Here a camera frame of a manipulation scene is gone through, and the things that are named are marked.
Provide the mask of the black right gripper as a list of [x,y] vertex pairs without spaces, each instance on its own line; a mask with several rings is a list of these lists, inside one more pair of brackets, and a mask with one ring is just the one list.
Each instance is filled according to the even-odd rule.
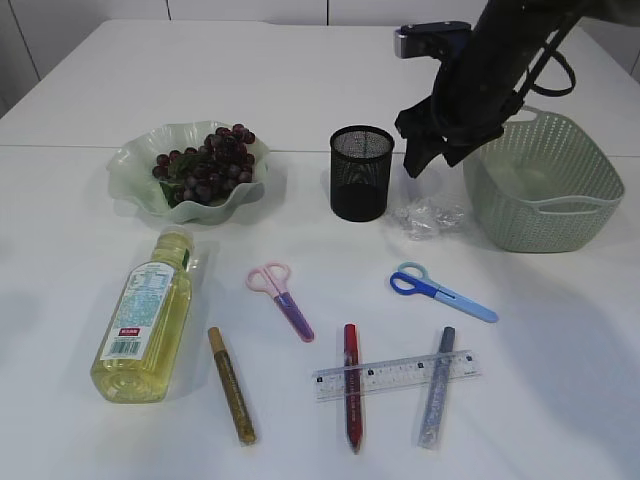
[[517,103],[513,87],[489,68],[496,53],[472,32],[458,55],[438,60],[430,96],[398,114],[396,129],[407,140],[403,166],[411,178],[441,154],[455,167],[499,134]]

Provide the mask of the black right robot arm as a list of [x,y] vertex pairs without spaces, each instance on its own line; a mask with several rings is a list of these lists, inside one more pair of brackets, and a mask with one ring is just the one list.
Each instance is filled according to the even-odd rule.
[[401,111],[395,127],[406,141],[404,168],[416,178],[437,156],[455,166],[499,138],[507,119],[534,91],[561,97],[571,87],[546,89],[536,80],[550,59],[575,73],[558,47],[583,17],[628,26],[639,23],[636,1],[490,1],[478,22],[403,25],[395,32],[402,59],[439,61],[431,94]]

